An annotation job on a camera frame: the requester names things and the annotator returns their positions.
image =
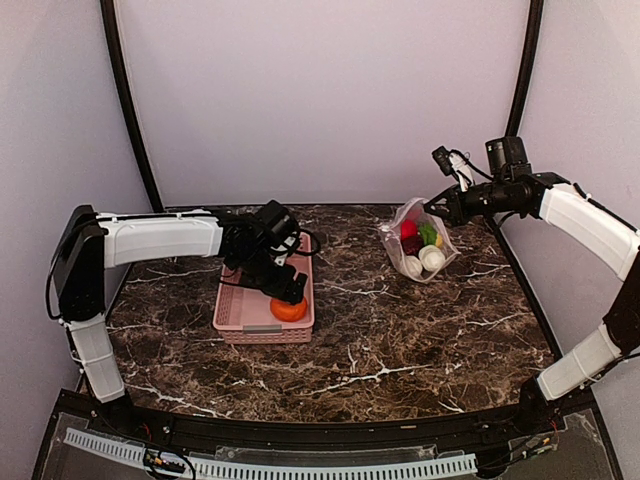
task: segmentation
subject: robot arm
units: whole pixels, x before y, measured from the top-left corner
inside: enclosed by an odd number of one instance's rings
[[[80,206],[54,254],[48,310],[67,328],[75,360],[96,398],[111,402],[122,397],[125,388],[105,326],[105,269],[157,258],[220,256],[231,270],[241,269],[239,286],[296,304],[302,301],[307,275],[297,274],[284,260],[296,253],[301,231],[289,210],[275,201],[253,215],[193,210],[122,216]],[[48,303],[51,280],[58,315]]]
[[[640,236],[624,220],[606,210],[554,173],[531,171],[522,140],[505,137],[487,142],[493,179],[463,191],[451,187],[425,204],[425,211],[463,225],[475,215],[499,212],[531,215],[568,233],[624,282],[604,323],[540,375],[525,382],[521,391],[520,426],[534,425],[535,412],[574,388],[594,380],[640,346]],[[443,147],[434,152],[440,165]]]

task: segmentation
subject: green vegetable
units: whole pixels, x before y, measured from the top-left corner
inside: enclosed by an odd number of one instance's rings
[[[435,245],[438,238],[438,232],[428,223],[424,223],[418,227],[420,236],[425,245]]]

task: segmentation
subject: bag of vegetables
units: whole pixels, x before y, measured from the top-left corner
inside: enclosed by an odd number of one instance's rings
[[[431,279],[460,252],[451,244],[438,217],[424,212],[426,198],[412,198],[391,222],[378,226],[391,263],[401,274],[420,283]]]

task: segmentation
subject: brown marble tabletop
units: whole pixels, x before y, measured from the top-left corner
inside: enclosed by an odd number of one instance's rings
[[[136,264],[109,332],[138,405],[243,420],[410,419],[516,403],[552,355],[480,222],[449,231],[461,255],[428,285],[397,273],[376,225],[392,206],[297,206],[322,241],[309,344],[227,345],[213,329],[219,259]]]

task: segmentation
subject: white backdrop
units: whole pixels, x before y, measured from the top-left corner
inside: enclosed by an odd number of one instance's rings
[[[120,0],[165,205],[433,195],[506,126],[528,3]]]

